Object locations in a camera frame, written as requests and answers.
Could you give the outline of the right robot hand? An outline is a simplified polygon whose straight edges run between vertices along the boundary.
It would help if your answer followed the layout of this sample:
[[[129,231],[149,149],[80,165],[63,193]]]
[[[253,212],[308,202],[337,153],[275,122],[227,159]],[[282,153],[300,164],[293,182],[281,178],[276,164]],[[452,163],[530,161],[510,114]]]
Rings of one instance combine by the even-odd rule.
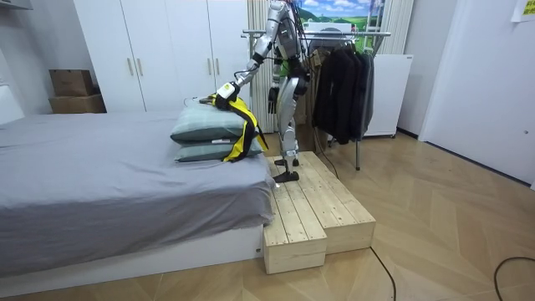
[[[277,113],[278,93],[279,93],[278,87],[271,87],[268,91],[267,112],[269,114],[274,115]]]

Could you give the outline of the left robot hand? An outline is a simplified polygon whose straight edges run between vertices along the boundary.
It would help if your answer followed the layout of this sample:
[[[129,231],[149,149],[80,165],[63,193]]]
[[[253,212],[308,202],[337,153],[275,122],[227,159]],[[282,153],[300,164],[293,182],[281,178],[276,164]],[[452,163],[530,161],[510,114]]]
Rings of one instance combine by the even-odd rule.
[[[241,88],[233,81],[225,83],[216,91],[213,104],[220,110],[229,110],[231,102],[237,99],[240,89]]]

